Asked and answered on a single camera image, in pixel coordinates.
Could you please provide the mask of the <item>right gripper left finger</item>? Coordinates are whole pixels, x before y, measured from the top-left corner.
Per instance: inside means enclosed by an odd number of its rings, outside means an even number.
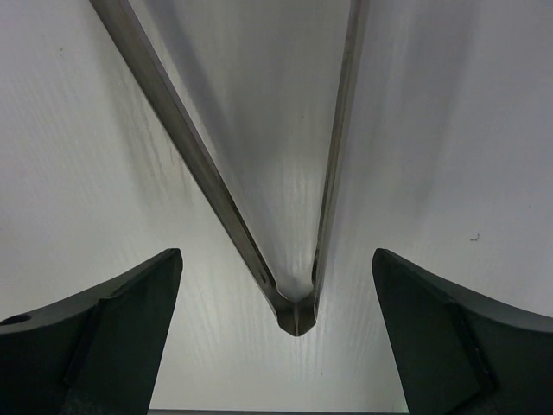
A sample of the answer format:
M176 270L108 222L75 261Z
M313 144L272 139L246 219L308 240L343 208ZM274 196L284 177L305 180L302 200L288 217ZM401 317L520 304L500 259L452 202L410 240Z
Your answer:
M145 414L182 273L177 248L1 322L3 414Z

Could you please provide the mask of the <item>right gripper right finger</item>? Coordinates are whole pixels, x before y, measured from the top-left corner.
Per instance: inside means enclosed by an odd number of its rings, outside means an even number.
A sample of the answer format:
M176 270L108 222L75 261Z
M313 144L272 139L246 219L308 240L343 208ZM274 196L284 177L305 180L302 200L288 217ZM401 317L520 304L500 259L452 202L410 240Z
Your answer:
M387 249L372 275L411 414L550 414L552 320Z

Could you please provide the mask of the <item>metal tongs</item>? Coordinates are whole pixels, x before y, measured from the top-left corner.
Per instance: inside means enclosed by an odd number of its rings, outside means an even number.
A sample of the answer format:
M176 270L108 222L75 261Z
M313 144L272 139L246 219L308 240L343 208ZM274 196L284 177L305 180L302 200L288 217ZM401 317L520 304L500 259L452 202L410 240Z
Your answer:
M316 324L367 1L93 8L271 307Z

